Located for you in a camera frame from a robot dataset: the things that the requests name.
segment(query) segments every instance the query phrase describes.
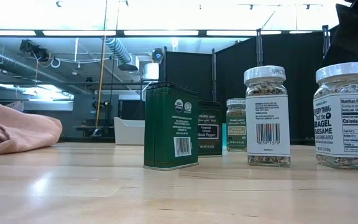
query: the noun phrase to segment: pink fabric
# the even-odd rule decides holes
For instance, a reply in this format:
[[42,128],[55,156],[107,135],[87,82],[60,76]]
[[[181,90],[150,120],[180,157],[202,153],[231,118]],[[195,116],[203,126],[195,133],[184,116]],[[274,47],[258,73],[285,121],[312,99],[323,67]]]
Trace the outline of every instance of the pink fabric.
[[25,114],[0,105],[0,154],[51,146],[61,133],[62,124],[58,119]]

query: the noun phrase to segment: white plastic lid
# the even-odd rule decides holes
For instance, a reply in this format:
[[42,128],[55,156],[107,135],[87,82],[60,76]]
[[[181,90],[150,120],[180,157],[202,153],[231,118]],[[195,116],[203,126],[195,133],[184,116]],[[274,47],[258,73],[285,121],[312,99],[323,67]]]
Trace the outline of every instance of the white plastic lid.
[[278,77],[285,81],[285,69],[280,66],[267,65],[261,67],[250,68],[244,72],[244,84],[249,83],[255,78]]
[[325,78],[350,74],[358,75],[358,62],[340,63],[320,68],[316,72],[316,83]]
[[242,99],[242,98],[228,99],[226,101],[226,106],[231,106],[231,105],[246,105],[246,99]]

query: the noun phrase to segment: spice jar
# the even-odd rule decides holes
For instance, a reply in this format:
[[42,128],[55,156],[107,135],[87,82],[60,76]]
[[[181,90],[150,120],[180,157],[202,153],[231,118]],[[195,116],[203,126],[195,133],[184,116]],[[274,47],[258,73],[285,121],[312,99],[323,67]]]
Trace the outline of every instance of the spice jar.
[[358,62],[316,72],[314,138],[318,164],[358,169]]
[[246,100],[229,99],[226,105],[227,150],[231,152],[246,152]]
[[285,79],[285,69],[279,66],[256,67],[244,73],[249,165],[288,167],[291,163]]

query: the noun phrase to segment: everything but the bagel seasoning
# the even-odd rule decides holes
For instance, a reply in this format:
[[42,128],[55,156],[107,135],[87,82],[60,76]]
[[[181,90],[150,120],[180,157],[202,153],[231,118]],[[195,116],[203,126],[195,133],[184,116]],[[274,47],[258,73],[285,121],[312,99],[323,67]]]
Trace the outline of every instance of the everything but the bagel seasoning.
[[226,112],[227,150],[247,151],[246,101],[245,99],[227,100]]
[[358,62],[316,72],[314,136],[318,164],[358,169]]
[[291,164],[285,70],[278,66],[251,68],[247,85],[248,163],[288,167]]

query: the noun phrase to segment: table surface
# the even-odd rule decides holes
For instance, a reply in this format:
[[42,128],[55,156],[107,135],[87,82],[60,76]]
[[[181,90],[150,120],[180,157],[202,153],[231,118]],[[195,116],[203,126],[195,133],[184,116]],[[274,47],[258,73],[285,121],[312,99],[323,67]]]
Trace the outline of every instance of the table surface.
[[0,156],[0,223],[358,223],[358,170],[249,167],[246,153],[143,169],[142,146],[62,143]]

